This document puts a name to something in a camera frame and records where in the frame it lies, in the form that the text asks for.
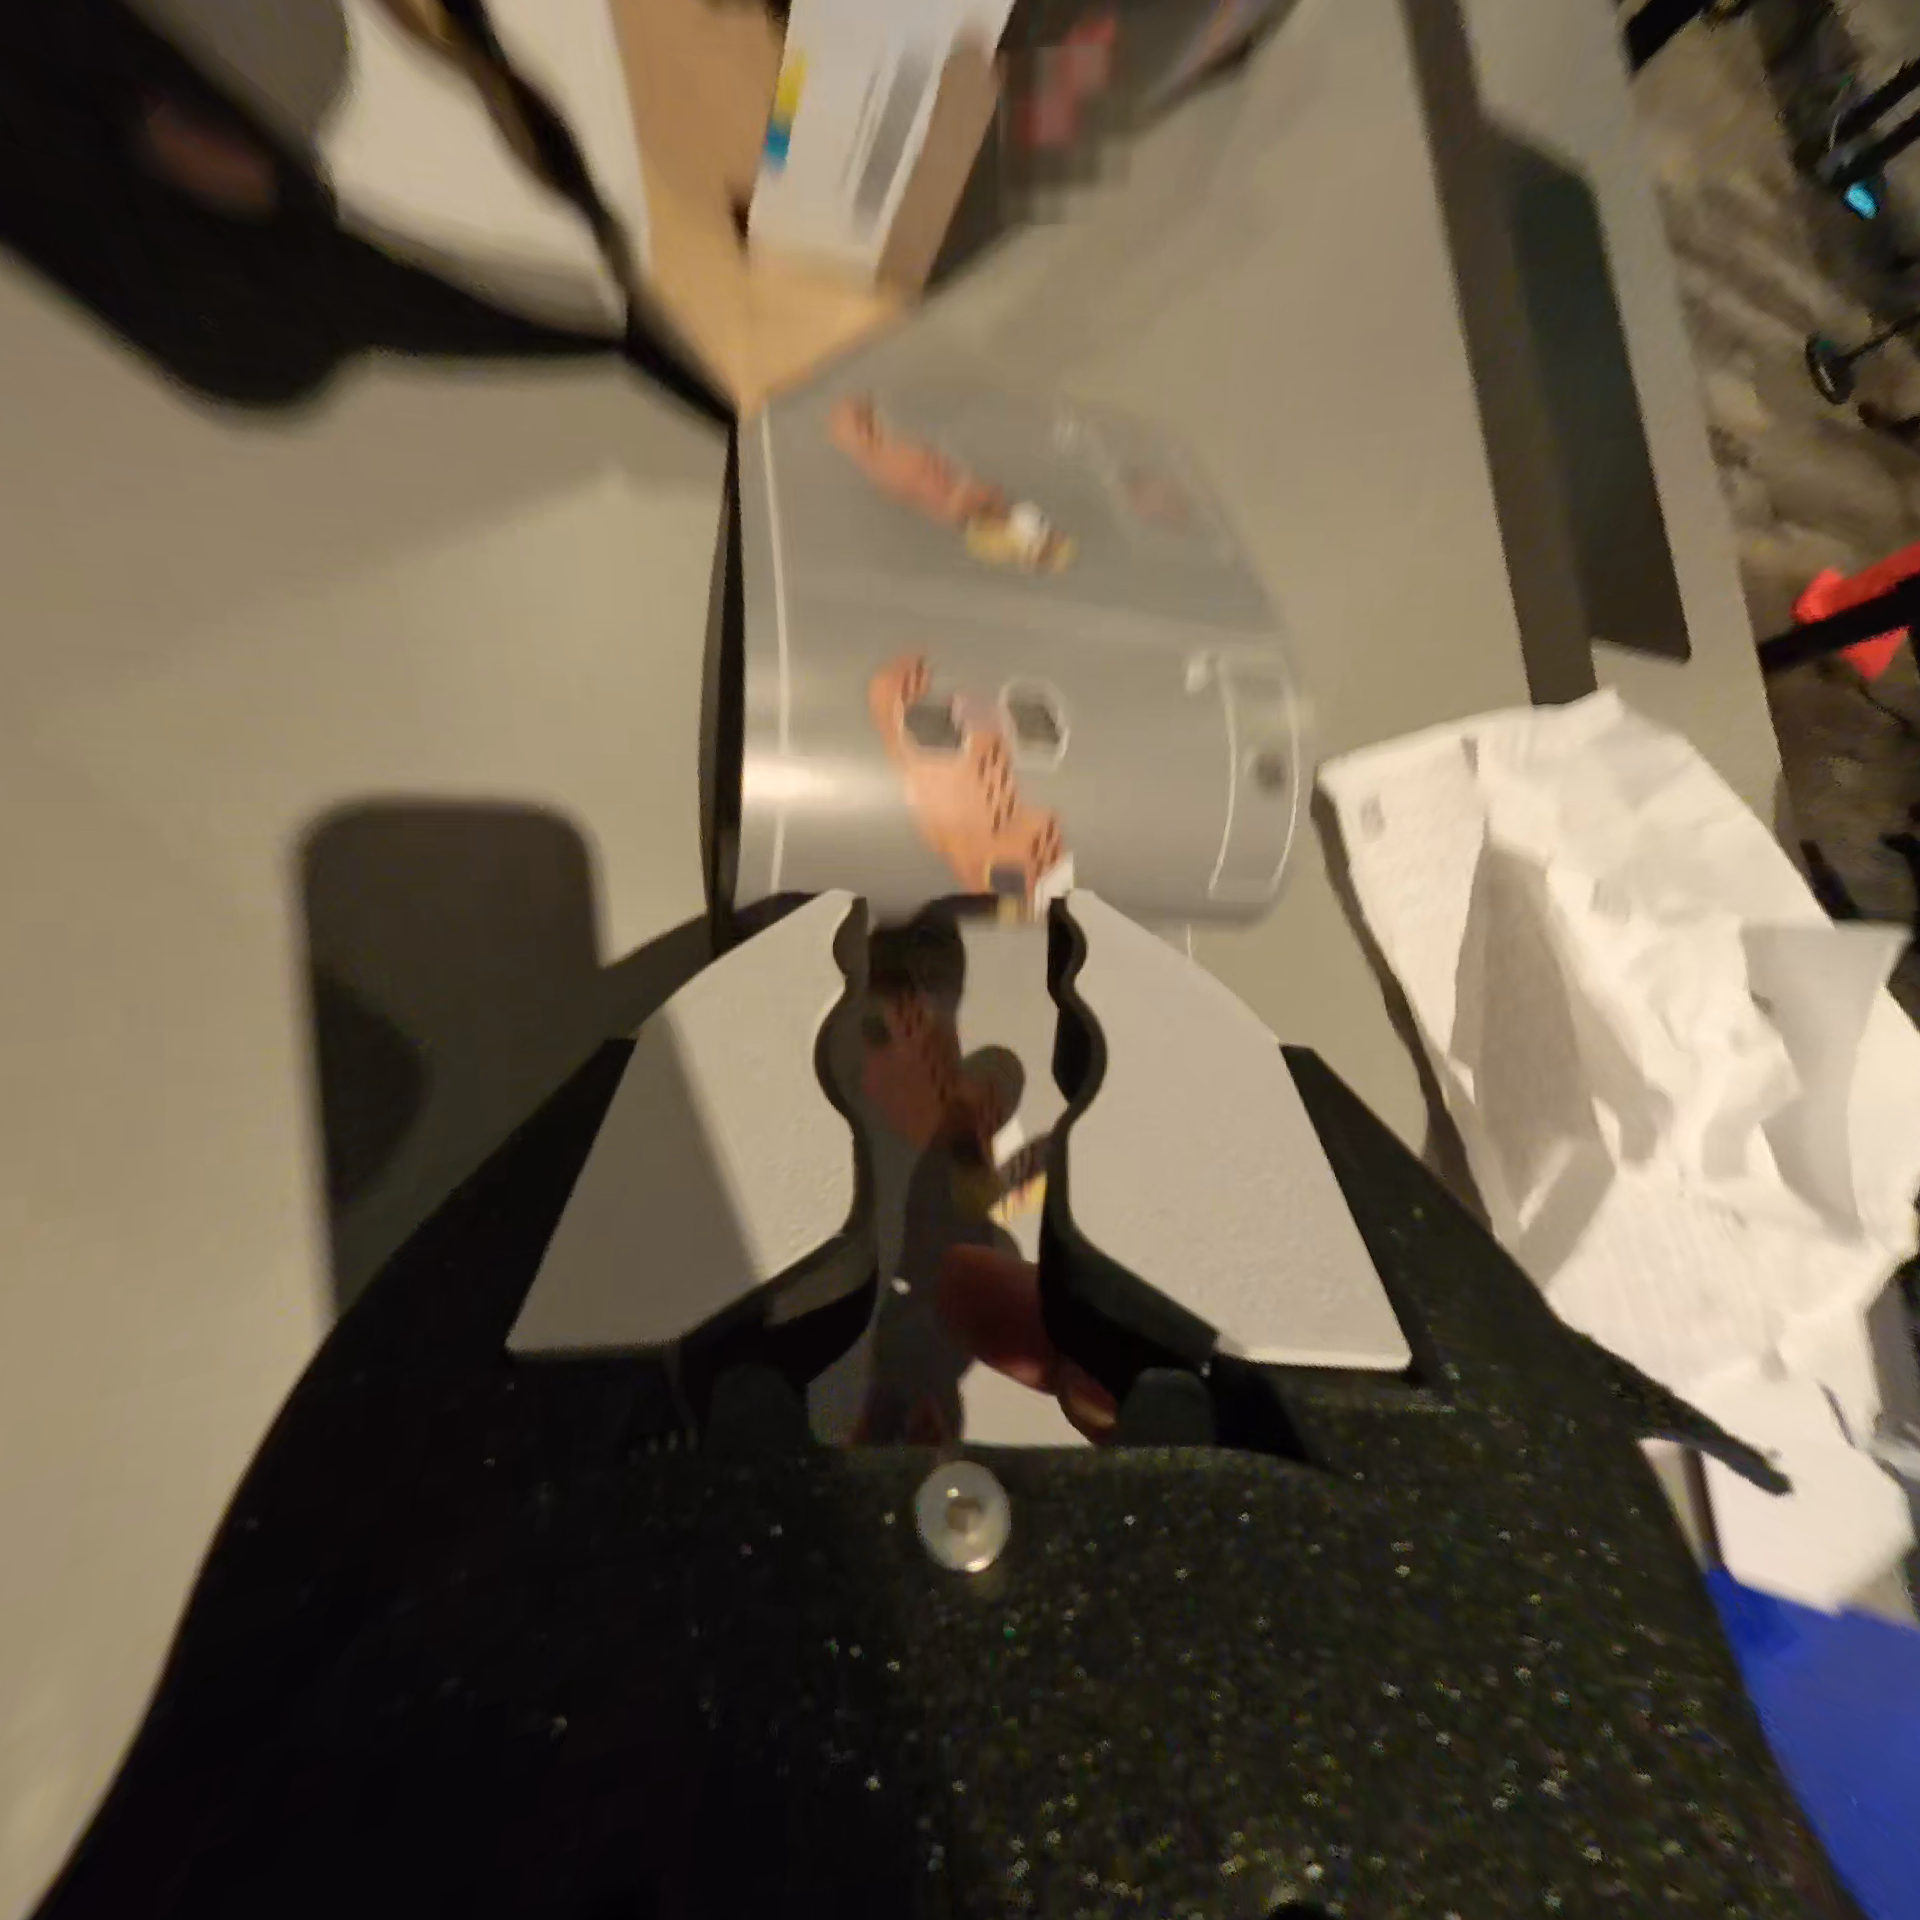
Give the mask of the grey building instruction booklet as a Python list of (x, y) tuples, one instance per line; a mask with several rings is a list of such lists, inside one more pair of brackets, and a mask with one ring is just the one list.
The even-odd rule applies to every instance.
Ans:
[(1307, 813), (1307, 705), (1201, 472), (1126, 416), (845, 373), (741, 431), (737, 916), (871, 910), (860, 1109), (881, 1129), (871, 1331), (808, 1392), (833, 1439), (958, 1433), (929, 1303), (967, 1212), (1036, 1206), (1059, 1094), (1052, 897), (1260, 923)]

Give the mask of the grey desk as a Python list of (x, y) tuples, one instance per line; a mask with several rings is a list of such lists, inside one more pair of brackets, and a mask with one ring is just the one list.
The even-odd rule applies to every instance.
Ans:
[[(1769, 813), (1614, 4), (1294, 4), (896, 344), (1183, 440), (1324, 752), (1585, 664)], [(5, 1915), (336, 1309), (687, 948), (724, 463), (606, 366), (203, 404), (5, 265)]]

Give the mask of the stack of blue storage bins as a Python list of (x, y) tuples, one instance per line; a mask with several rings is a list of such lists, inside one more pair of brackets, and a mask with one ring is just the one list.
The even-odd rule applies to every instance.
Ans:
[(1917, 1915), (1917, 1631), (1824, 1614), (1711, 1568), (1708, 1591), (1772, 1756), (1856, 1905)]

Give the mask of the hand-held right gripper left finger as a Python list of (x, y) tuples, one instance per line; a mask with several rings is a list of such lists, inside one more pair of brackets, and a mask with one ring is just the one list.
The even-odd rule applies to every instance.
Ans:
[(871, 1156), (831, 1087), (865, 905), (798, 902), (713, 957), (631, 1054), (512, 1326), (517, 1358), (691, 1358), (792, 1335), (837, 1359), (873, 1311)]

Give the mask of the black cardboard toy box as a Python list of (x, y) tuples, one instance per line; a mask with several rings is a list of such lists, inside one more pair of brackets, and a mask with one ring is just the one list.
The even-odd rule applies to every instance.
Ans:
[(599, 244), (613, 339), (500, 313), (344, 229), (316, 133), (342, 1), (5, 1), (5, 252), (191, 392), (355, 357), (621, 351), (724, 420), (926, 286), (1015, 4), (401, 4)]

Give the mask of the white crumpled plastic bag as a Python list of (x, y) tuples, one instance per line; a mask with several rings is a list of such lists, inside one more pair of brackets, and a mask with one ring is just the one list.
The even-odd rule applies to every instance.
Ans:
[(1329, 759), (1360, 916), (1495, 1237), (1577, 1333), (1787, 1476), (1719, 1559), (1836, 1614), (1913, 1549), (1871, 1317), (1916, 1254), (1901, 934), (1839, 923), (1612, 689)]

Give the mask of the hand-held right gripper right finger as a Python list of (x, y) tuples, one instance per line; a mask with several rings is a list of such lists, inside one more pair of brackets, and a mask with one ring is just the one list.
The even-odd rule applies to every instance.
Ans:
[(1064, 1228), (1172, 1309), (1200, 1359), (1404, 1374), (1411, 1344), (1273, 1031), (1089, 888), (1056, 905), (1062, 1014), (1087, 1021), (1047, 1177)]

